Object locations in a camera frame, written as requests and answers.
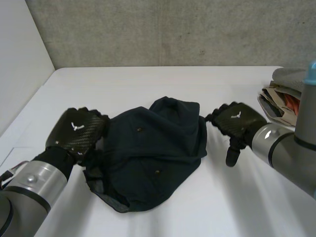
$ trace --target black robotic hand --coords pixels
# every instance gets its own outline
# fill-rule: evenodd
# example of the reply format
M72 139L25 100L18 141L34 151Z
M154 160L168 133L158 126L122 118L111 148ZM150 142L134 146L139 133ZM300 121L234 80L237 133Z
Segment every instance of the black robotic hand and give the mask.
M51 131L46 148L60 147L74 158L75 163L82 164L89 151L95 148L95 143L106 134L110 126L107 115L101 115L97 110L89 111L69 108L59 118Z
M267 124L267 121L255 110L236 102L215 109L205 120L212 122L223 135L230 136L230 147L226 156L226 165L229 167L236 164L240 150L247 145L251 147L255 133Z

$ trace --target gray concrete wall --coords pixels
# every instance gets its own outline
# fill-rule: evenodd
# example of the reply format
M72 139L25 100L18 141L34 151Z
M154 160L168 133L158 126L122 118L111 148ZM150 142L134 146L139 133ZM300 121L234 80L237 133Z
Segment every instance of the gray concrete wall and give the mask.
M306 66L315 0L26 0L55 68Z

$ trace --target dark cloth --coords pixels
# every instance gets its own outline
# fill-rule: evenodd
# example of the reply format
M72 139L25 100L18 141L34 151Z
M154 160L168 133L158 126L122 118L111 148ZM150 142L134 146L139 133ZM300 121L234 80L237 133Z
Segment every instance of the dark cloth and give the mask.
M91 191L116 211L146 211L167 200L206 156L199 104L163 97L111 119L104 153L84 171Z

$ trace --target white tabletop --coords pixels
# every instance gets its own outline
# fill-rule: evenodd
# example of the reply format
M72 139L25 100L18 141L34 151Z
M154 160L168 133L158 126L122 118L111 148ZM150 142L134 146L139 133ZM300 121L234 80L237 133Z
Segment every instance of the white tabletop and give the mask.
M0 138L0 172L44 150L68 107L87 106L111 118L163 96L200 103L206 116L223 103L245 102L264 115L257 94L277 67L65 68L43 85ZM112 210L76 166L36 237L311 237L316 202L255 157L241 152L226 167L228 137L207 124L208 156L159 207Z

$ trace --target blue cap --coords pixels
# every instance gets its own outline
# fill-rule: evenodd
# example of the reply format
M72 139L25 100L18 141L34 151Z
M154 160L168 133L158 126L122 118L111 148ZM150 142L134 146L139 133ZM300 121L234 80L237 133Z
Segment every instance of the blue cap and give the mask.
M316 85L316 61L310 63L304 83L307 85Z

